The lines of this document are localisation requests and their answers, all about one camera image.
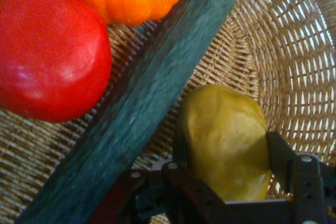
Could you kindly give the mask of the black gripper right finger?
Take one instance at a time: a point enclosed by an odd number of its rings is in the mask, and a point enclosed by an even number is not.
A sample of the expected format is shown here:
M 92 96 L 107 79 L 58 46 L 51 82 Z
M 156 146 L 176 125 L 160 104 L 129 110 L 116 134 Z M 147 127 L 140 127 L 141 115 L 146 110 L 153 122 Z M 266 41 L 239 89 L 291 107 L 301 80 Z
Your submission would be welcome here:
M 292 222 L 335 223 L 335 167 L 314 154 L 297 154 L 277 132 L 266 137 L 271 171 L 292 194 Z

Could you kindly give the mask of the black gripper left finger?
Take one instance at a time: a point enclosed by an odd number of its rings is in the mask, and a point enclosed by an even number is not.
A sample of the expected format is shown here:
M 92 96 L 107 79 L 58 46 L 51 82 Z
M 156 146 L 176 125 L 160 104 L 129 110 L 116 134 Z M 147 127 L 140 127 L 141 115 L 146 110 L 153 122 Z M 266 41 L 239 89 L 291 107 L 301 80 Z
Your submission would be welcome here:
M 173 159 L 158 170 L 122 173 L 88 223 L 150 223 L 166 214 L 170 223 L 235 223 L 234 212 L 204 182 L 186 170 L 186 141 L 177 133 Z

